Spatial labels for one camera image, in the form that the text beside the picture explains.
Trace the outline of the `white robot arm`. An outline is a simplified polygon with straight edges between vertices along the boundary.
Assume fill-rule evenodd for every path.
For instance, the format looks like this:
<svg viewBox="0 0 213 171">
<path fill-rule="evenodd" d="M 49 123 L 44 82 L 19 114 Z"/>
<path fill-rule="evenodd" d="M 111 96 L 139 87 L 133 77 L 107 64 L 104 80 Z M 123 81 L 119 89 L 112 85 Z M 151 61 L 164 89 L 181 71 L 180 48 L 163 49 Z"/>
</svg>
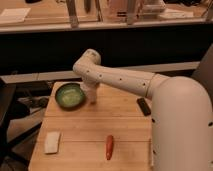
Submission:
<svg viewBox="0 0 213 171">
<path fill-rule="evenodd" d="M 104 83 L 152 101 L 153 171 L 213 171 L 213 107 L 199 82 L 104 67 L 93 49 L 82 54 L 73 71 L 89 88 Z"/>
</svg>

